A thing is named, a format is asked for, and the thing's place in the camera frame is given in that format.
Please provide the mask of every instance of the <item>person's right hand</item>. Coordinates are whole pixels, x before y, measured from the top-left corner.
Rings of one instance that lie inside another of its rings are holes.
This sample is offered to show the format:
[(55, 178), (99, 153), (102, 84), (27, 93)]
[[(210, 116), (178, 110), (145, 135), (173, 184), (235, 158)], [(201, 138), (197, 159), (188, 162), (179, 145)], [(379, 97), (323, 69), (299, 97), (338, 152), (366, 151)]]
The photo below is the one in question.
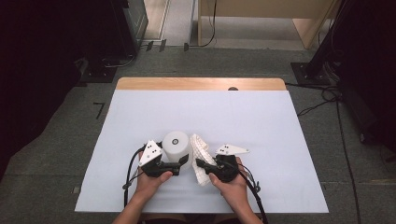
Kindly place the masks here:
[[(239, 157), (236, 158), (236, 162), (238, 164), (242, 164)], [(242, 173), (245, 173), (243, 166), (238, 167), (238, 169), (239, 168)], [(253, 213), (253, 210), (248, 203), (247, 183), (241, 175), (238, 175), (229, 183), (221, 182), (221, 180), (212, 173), (209, 174), (209, 178), (210, 181), (212, 181), (212, 184), (220, 190), (221, 195), (224, 197), (228, 205), (230, 205), (231, 209), (236, 213), (241, 223), (262, 223)]]
[[(239, 157), (236, 157), (236, 162), (242, 164)], [(212, 184), (220, 190), (221, 195), (234, 211), (238, 206), (248, 205), (247, 183), (240, 174), (229, 183), (221, 182), (221, 180), (212, 173), (209, 174), (209, 178)]]

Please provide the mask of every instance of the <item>table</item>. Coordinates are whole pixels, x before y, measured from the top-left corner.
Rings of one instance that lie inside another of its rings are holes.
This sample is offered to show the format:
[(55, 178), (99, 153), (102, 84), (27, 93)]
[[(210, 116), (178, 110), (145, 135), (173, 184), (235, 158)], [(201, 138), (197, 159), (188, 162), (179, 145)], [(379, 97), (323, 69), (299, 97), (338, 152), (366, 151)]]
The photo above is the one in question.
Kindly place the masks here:
[(155, 91), (227, 91), (236, 87), (240, 91), (285, 91), (280, 78), (239, 77), (122, 77), (117, 90)]
[[(239, 91), (226, 91), (236, 87)], [(78, 212), (119, 212), (126, 169), (148, 139), (197, 133), (209, 152), (229, 143), (261, 181), (267, 213), (327, 213), (289, 92), (279, 78), (123, 77), (119, 80), (78, 197)], [(133, 192), (135, 182), (130, 187)], [(259, 212), (251, 193), (249, 202)], [(231, 213), (192, 168), (164, 183), (145, 213)]]
[[(304, 47), (310, 49), (340, 0), (217, 0), (216, 17), (291, 18)], [(203, 16), (213, 16), (215, 0), (198, 0), (198, 45)]]

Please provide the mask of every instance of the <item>person's left hand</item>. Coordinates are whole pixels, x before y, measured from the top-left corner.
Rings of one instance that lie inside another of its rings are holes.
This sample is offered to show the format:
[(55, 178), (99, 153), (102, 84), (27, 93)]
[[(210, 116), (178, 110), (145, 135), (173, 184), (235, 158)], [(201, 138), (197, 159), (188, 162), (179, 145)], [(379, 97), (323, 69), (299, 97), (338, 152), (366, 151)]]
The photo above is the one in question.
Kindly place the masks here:
[(136, 190), (134, 191), (134, 196), (139, 196), (145, 202), (154, 196), (157, 192), (158, 187), (168, 180), (172, 176), (172, 172), (167, 171), (160, 175), (159, 177), (149, 177), (146, 174), (142, 174), (137, 178)]

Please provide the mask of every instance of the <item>wooden table edge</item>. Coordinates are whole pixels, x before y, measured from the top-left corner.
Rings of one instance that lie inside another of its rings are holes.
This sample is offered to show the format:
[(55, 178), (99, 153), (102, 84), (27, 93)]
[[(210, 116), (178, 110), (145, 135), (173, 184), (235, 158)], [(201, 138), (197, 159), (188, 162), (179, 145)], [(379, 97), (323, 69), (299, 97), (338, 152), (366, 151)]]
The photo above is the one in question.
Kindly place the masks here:
[(140, 91), (285, 91), (281, 78), (266, 77), (122, 77), (116, 90)]

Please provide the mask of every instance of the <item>black equipment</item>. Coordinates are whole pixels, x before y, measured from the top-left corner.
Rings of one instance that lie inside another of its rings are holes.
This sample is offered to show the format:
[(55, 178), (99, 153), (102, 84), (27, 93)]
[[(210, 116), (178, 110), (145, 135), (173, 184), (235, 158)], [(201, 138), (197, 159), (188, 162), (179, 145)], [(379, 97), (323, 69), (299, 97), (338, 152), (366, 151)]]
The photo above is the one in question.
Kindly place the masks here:
[(178, 175), (180, 172), (180, 167), (189, 160), (189, 154), (180, 158), (178, 162), (163, 162), (161, 161), (161, 157), (162, 155), (143, 165), (141, 167), (142, 171), (151, 177), (158, 177), (167, 171), (172, 172), (173, 175)]
[(81, 82), (112, 82), (117, 67), (137, 56), (149, 24), (143, 0), (58, 0), (52, 5), (89, 63)]
[(224, 183), (228, 183), (233, 181), (236, 176), (239, 174), (238, 170), (234, 167), (238, 167), (238, 163), (236, 163), (235, 155), (225, 156), (225, 155), (217, 155), (215, 159), (217, 166), (206, 163), (200, 159), (196, 159), (197, 166), (204, 168), (205, 173), (209, 175), (213, 173)]
[(306, 78), (315, 79), (328, 64), (339, 76), (338, 87), (361, 130), (361, 141), (396, 152), (393, 17), (391, 1), (343, 1), (331, 30), (304, 68)]

